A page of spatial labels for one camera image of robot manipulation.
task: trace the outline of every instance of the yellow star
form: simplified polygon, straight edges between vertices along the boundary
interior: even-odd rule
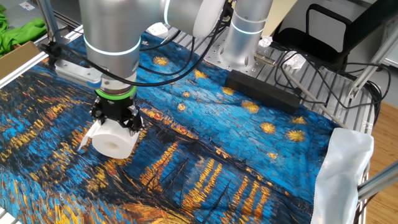
[[[185,110],[185,105],[183,103],[180,103],[177,107],[180,111]]]
[[[257,104],[244,100],[242,101],[242,106],[250,111],[250,113],[257,113],[260,109],[260,107],[257,106]]]
[[[164,58],[164,57],[155,57],[154,58],[154,63],[156,65],[166,66],[166,65],[169,64],[169,60],[167,58]]]
[[[275,125],[271,123],[261,123],[260,128],[267,134],[274,134],[275,133]]]
[[[299,118],[293,118],[293,119],[292,119],[292,122],[293,122],[294,124],[304,124],[304,125],[307,124],[307,122],[305,122],[305,120],[304,120],[304,118],[303,118],[302,116],[299,117]]]
[[[276,159],[278,156],[277,155],[275,155],[274,153],[268,153],[268,156],[271,158],[271,159]]]
[[[207,78],[207,75],[205,75],[203,72],[201,72],[201,71],[199,71],[199,70],[195,70],[195,77],[196,77],[197,79],[199,79],[199,78],[204,78],[204,79],[206,79],[206,78]]]
[[[289,131],[287,137],[294,142],[300,142],[305,140],[305,133],[303,131]]]
[[[223,93],[227,94],[227,95],[232,95],[234,94],[234,90],[228,87],[223,87]]]

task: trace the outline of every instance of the painted cloth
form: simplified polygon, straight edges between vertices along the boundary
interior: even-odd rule
[[[81,37],[70,46],[85,54]],[[140,62],[174,72],[189,53],[171,43]],[[36,65],[0,90],[0,206],[22,223],[310,223],[336,125],[304,107],[261,106],[224,88],[227,74],[203,62],[173,84],[139,87],[146,128],[119,160],[90,144],[77,151],[93,91]],[[138,71],[138,82],[161,80]]]

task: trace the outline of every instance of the green cloth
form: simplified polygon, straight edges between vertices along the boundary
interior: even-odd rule
[[[6,31],[8,29],[7,18],[3,14],[1,14],[5,10],[6,10],[6,8],[2,5],[0,5],[0,33]]]
[[[24,44],[47,32],[44,20],[32,19],[23,27],[8,30],[7,18],[1,14],[6,9],[0,5],[0,57],[11,51],[13,45]]]

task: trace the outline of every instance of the cardboard box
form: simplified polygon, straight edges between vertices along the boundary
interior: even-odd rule
[[[40,51],[31,41],[24,45],[14,46],[14,50],[12,52],[9,52],[0,58],[0,80],[21,67],[39,53]]]

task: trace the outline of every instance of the white cloth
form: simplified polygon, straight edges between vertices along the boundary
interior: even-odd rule
[[[272,43],[272,37],[270,36],[262,36],[262,39],[259,41],[259,45],[261,47],[268,47]]]
[[[352,224],[358,183],[373,154],[373,137],[343,128],[331,135],[328,152],[315,182],[311,224]]]

